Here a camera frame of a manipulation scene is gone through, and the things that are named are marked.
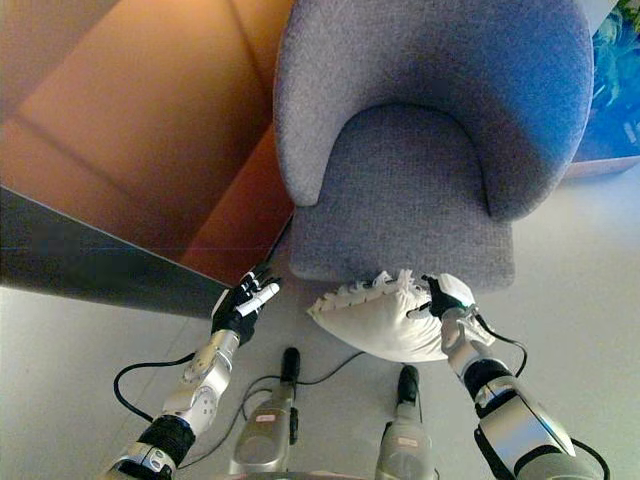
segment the chair backrest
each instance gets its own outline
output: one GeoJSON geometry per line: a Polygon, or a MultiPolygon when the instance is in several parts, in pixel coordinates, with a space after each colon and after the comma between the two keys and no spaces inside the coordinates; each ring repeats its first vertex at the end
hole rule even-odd
{"type": "Polygon", "coordinates": [[[313,205],[353,115],[423,105],[465,129],[491,214],[511,220],[560,181],[592,83],[588,24],[574,0],[299,0],[276,76],[281,170],[294,201],[313,205]]]}

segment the floor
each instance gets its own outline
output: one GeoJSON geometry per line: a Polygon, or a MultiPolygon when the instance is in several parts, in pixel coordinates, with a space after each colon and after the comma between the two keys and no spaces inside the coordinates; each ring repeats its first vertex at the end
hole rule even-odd
{"type": "MultiPolygon", "coordinates": [[[[614,478],[637,478],[640,167],[563,185],[515,225],[514,241],[516,282],[477,298],[484,316],[528,344],[522,378],[548,410],[608,459],[614,478]]],[[[253,341],[238,351],[216,427],[199,439],[193,455],[216,443],[250,380],[278,373],[286,347],[300,350],[305,380],[354,353],[305,314],[325,287],[293,278],[283,245],[274,260],[283,291],[263,312],[253,341]]],[[[0,476],[7,479],[95,477],[145,428],[116,403],[115,373],[133,362],[181,357],[209,331],[207,322],[185,317],[7,288],[0,294],[0,476]]],[[[517,351],[495,350],[517,365],[517,351]]],[[[442,478],[490,478],[473,441],[477,420],[466,392],[445,363],[419,370],[442,478]]],[[[301,388],[300,439],[290,468],[371,477],[399,371],[397,364],[362,356],[326,383],[301,388]]],[[[179,374],[180,367],[133,373],[123,391],[157,412],[179,374]]],[[[239,432],[238,425],[215,455],[178,478],[224,472],[239,432]]]]}

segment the label sticker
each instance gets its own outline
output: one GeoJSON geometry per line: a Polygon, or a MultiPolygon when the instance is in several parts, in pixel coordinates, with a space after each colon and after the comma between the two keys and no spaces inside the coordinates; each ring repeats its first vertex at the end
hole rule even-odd
{"type": "Polygon", "coordinates": [[[398,437],[398,445],[402,445],[403,447],[418,448],[418,441],[414,440],[413,438],[398,437]]]}
{"type": "Polygon", "coordinates": [[[256,417],[256,422],[258,423],[265,423],[265,422],[275,422],[276,421],[276,416],[271,414],[271,415],[258,415],[256,417]]]}

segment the chair cushion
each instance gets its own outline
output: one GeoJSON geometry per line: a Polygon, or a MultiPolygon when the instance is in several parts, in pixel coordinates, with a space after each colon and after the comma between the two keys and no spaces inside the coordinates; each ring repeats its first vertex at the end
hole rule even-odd
{"type": "Polygon", "coordinates": [[[290,266],[335,282],[447,272],[496,290],[513,281],[511,226],[489,216],[479,161],[455,120],[374,107],[338,136],[318,203],[296,209],[290,266]]]}
{"type": "Polygon", "coordinates": [[[315,205],[344,124],[388,103],[437,108],[472,139],[493,217],[557,186],[593,94],[584,1],[298,0],[278,58],[275,127],[287,189],[315,205]]]}

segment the white cushion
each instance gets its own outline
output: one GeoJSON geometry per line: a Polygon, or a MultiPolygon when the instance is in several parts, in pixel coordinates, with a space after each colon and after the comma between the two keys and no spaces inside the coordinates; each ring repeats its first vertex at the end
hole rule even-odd
{"type": "MultiPolygon", "coordinates": [[[[417,315],[421,318],[407,316],[431,300],[428,287],[416,285],[411,274],[401,270],[394,280],[382,272],[369,286],[343,285],[319,298],[308,313],[329,333],[371,355],[407,363],[446,359],[440,347],[440,320],[428,310],[417,315]]],[[[463,323],[471,327],[468,338],[493,342],[475,320],[463,323]]]]}

